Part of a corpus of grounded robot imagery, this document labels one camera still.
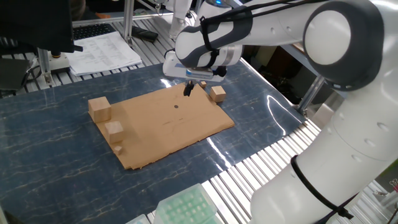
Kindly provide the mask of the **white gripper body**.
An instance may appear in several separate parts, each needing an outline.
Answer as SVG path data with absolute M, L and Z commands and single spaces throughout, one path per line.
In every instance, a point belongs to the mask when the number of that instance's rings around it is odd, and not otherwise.
M 222 82 L 224 77 L 215 74 L 210 68 L 186 68 L 177 58 L 174 49 L 166 52 L 162 66 L 164 75 L 187 80 Z

